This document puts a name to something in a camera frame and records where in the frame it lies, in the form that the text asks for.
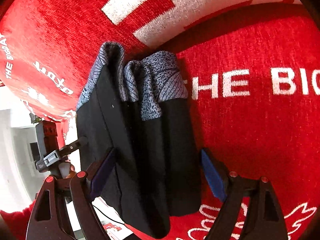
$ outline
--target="folded black cloth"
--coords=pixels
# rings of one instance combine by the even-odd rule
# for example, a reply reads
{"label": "folded black cloth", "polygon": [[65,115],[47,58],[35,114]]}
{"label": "folded black cloth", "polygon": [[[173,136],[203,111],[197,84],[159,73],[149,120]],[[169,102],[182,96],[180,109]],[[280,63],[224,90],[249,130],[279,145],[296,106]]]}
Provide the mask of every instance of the folded black cloth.
{"label": "folded black cloth", "polygon": [[104,43],[77,105],[81,169],[117,149],[101,197],[123,221],[154,238],[169,216],[199,210],[200,169],[175,55],[160,51],[124,64],[124,49]]}

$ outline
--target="blue clamp pad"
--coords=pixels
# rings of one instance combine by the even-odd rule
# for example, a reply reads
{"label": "blue clamp pad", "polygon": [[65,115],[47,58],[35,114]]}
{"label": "blue clamp pad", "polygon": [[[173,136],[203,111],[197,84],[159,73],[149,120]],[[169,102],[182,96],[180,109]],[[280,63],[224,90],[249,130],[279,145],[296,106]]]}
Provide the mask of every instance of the blue clamp pad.
{"label": "blue clamp pad", "polygon": [[207,148],[201,150],[201,162],[205,178],[215,197],[224,202],[227,198],[228,169],[222,162],[213,158],[212,153]]}
{"label": "blue clamp pad", "polygon": [[112,148],[90,183],[89,200],[93,201],[101,195],[108,177],[116,165],[116,149]]}

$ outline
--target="black bracket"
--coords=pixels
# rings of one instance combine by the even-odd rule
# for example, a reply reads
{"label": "black bracket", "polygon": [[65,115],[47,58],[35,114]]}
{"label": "black bracket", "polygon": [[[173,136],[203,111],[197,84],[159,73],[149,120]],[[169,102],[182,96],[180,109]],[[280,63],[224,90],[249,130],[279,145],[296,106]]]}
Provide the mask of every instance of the black bracket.
{"label": "black bracket", "polygon": [[209,149],[201,151],[204,173],[215,196],[223,201],[206,240],[229,240],[235,227],[242,198],[250,197],[239,240],[287,240],[287,230],[274,189],[266,177],[246,179],[229,172]]}
{"label": "black bracket", "polygon": [[92,206],[101,194],[106,180],[116,163],[116,151],[110,148],[105,159],[90,165],[87,171],[73,178],[46,178],[36,199],[29,220],[26,240],[75,239],[71,228],[65,197],[72,197],[79,224],[86,240],[109,240]]}

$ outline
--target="black fabric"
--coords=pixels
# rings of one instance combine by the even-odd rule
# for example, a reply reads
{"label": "black fabric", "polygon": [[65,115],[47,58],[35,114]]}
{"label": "black fabric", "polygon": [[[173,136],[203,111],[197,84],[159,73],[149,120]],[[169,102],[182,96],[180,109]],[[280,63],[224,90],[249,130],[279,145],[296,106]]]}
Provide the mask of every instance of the black fabric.
{"label": "black fabric", "polygon": [[186,99],[159,103],[162,116],[142,121],[140,102],[121,102],[118,51],[109,53],[98,81],[77,112],[81,169],[117,149],[116,167],[102,192],[123,221],[154,238],[170,231],[169,216],[197,212],[201,204],[199,158]]}

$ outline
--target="red fabric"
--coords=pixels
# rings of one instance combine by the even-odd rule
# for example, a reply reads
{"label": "red fabric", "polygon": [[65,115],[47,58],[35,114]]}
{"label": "red fabric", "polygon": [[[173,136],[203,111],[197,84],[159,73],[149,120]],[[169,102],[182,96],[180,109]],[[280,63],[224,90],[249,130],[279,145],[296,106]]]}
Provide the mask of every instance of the red fabric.
{"label": "red fabric", "polygon": [[[312,85],[312,73],[320,69],[319,41],[320,33],[302,7],[261,5],[211,19],[161,48],[177,53],[190,96],[194,77],[199,85],[208,85],[212,74],[219,75],[218,98],[212,98],[211,90],[201,90],[198,100],[189,100],[198,148],[209,147],[244,177],[267,176],[291,240],[298,239],[320,204],[315,183],[320,176],[319,133],[315,132],[320,104]],[[277,67],[295,73],[292,95],[274,94],[271,68]],[[306,70],[308,95],[302,92],[300,68]],[[248,80],[248,85],[232,90],[248,90],[250,95],[223,97],[223,73],[239,69],[248,69],[249,75],[234,76],[232,81]],[[281,84],[280,88],[290,87]],[[202,188],[201,211],[171,217],[171,231],[164,239],[200,240],[208,233],[221,203],[205,179]],[[130,229],[142,239],[151,239]],[[232,239],[240,234],[236,230]]]}
{"label": "red fabric", "polygon": [[22,212],[6,213],[0,210],[0,215],[7,224],[9,230],[17,240],[25,240],[29,218],[35,202]]}
{"label": "red fabric", "polygon": [[57,133],[58,133],[58,145],[59,148],[62,148],[63,146],[66,145],[65,140],[67,136],[67,132],[69,130],[69,122],[67,120],[64,120],[63,122],[57,122]]}
{"label": "red fabric", "polygon": [[[137,0],[124,1],[128,8],[118,8],[119,4],[108,4],[110,1],[16,0],[9,8],[0,22],[0,41],[6,39],[3,50],[10,54],[0,56],[0,79],[26,102],[30,111],[41,117],[46,114],[48,120],[73,117],[70,111],[75,110],[104,41],[122,43],[130,57],[148,54],[184,29],[228,10],[255,3],[299,2],[138,0],[139,6],[130,10],[130,3]],[[112,18],[103,11],[106,5],[116,14],[126,10],[129,13],[124,18]],[[154,26],[142,31],[151,23]],[[158,28],[162,28],[163,35],[153,33]]]}

